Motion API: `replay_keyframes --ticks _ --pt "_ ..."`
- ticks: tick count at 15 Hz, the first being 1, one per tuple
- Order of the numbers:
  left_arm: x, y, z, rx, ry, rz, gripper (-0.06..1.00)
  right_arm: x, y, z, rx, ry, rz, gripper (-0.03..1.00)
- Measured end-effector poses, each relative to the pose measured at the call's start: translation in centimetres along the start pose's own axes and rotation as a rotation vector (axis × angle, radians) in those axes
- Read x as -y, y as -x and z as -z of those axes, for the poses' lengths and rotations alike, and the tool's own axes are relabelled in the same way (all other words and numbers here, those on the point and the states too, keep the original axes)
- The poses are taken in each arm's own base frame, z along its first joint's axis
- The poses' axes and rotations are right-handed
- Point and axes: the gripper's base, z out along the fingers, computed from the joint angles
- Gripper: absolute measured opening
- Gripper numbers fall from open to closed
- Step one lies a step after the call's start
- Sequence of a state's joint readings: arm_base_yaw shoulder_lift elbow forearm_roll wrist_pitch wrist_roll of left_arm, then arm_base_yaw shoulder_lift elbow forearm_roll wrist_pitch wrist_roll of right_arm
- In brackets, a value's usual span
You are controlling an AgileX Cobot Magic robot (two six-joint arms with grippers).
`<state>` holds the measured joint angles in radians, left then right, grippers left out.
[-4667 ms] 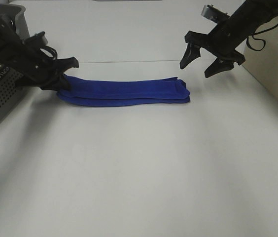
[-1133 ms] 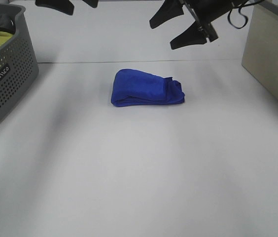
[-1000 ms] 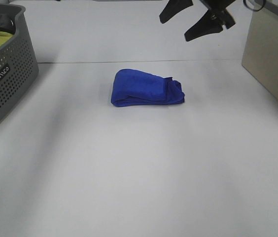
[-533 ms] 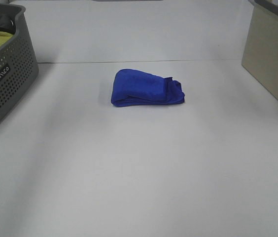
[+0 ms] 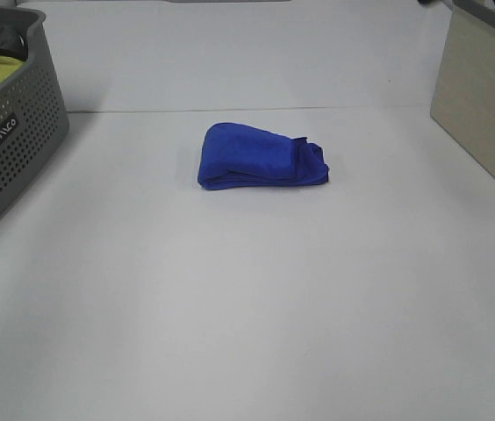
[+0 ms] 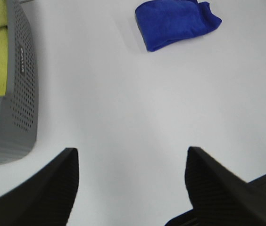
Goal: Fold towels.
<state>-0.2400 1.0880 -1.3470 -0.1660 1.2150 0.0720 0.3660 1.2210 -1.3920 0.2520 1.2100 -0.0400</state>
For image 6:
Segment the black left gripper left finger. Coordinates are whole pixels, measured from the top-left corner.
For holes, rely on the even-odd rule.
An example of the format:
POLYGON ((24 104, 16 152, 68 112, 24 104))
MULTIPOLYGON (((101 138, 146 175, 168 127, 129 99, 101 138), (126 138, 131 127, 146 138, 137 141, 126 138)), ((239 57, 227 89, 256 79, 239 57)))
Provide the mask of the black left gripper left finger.
POLYGON ((0 196, 0 226, 65 226, 78 187, 78 150, 66 148, 28 180, 0 196))

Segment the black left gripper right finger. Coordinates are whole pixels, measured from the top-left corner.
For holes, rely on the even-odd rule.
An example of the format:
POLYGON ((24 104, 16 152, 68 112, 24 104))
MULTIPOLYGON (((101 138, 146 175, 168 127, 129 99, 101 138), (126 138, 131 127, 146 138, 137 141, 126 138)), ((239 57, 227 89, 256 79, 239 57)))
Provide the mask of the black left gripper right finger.
POLYGON ((266 194, 200 147, 187 151, 185 184, 201 226, 266 226, 266 194))

